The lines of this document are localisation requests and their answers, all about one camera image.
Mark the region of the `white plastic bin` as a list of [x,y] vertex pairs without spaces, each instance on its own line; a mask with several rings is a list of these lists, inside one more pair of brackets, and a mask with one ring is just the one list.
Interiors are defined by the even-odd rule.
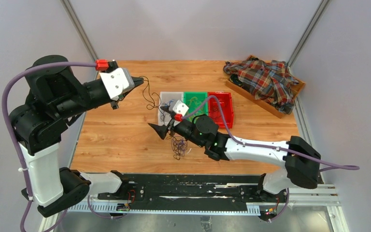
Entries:
[[160,109],[161,106],[170,106],[177,101],[182,101],[184,92],[161,92],[159,95],[159,108],[157,113],[158,125],[167,125],[170,121],[169,113]]

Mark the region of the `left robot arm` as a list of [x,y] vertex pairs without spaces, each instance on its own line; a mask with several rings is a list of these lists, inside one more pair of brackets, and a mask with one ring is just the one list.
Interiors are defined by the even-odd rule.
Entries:
[[131,76],[116,61],[70,62],[61,55],[39,58],[18,77],[26,79],[29,93],[23,105],[6,114],[5,121],[26,177],[22,195],[36,203],[44,217],[90,195],[126,198],[129,188],[119,172],[88,174],[60,167],[59,147],[62,133],[82,114],[106,104],[117,109],[144,79]]

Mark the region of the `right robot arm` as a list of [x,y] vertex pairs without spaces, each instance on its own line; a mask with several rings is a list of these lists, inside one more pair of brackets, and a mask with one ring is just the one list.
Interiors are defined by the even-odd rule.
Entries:
[[175,114],[166,125],[150,124],[165,139],[168,133],[178,134],[185,140],[203,147],[211,159],[251,160],[276,165],[279,169],[263,174],[258,183],[257,196],[270,201],[280,191],[294,186],[315,189],[318,186],[320,154],[303,138],[292,136],[288,141],[264,142],[247,140],[219,132],[219,126],[208,115],[192,121],[175,120]]

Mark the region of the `green plastic bin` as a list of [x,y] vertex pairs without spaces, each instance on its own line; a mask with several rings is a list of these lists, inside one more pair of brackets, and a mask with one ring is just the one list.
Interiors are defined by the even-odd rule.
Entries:
[[[184,92],[183,102],[189,107],[187,114],[193,112],[207,97],[207,92]],[[194,117],[199,115],[208,115],[208,104],[204,103],[203,106],[187,120],[192,121]]]

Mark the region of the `red plastic bin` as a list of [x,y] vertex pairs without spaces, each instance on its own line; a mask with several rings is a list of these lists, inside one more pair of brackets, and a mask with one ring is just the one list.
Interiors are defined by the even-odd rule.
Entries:
[[[234,124],[234,110],[232,104],[232,96],[230,92],[208,92],[208,96],[216,96],[222,108],[226,125],[229,129]],[[208,116],[220,127],[225,128],[224,121],[219,110],[219,106],[215,99],[210,99],[208,102]]]

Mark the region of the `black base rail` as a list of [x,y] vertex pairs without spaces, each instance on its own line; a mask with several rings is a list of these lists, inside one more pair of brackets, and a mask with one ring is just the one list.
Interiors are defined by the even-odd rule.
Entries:
[[257,216],[270,221],[287,206],[288,192],[261,192],[259,175],[124,174],[117,193],[97,193],[70,208],[103,218],[129,214]]

